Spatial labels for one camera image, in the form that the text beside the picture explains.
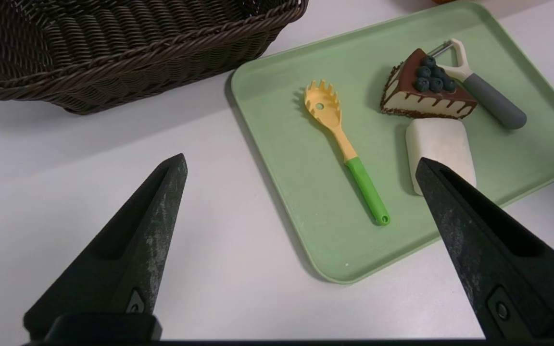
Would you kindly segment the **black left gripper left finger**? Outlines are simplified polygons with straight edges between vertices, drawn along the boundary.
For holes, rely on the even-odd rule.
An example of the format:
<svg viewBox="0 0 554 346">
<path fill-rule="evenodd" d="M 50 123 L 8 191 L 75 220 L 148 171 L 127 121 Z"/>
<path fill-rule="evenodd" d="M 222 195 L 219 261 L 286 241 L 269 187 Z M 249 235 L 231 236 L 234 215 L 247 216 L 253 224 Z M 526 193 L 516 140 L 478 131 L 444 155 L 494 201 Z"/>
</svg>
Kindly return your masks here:
<svg viewBox="0 0 554 346">
<path fill-rule="evenodd" d="M 31 342 L 156 342 L 154 307 L 188 175 L 162 161 L 25 313 Z"/>
</svg>

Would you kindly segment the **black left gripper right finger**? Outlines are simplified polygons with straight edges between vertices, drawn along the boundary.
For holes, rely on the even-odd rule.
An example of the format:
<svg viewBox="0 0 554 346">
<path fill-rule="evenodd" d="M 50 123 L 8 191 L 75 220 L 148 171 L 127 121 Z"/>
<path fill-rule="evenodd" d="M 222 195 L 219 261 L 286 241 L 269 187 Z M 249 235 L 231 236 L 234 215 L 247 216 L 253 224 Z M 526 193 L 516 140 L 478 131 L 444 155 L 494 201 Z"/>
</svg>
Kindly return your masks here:
<svg viewBox="0 0 554 346">
<path fill-rule="evenodd" d="M 415 172 L 488 340 L 554 340 L 554 250 L 442 163 Z"/>
</svg>

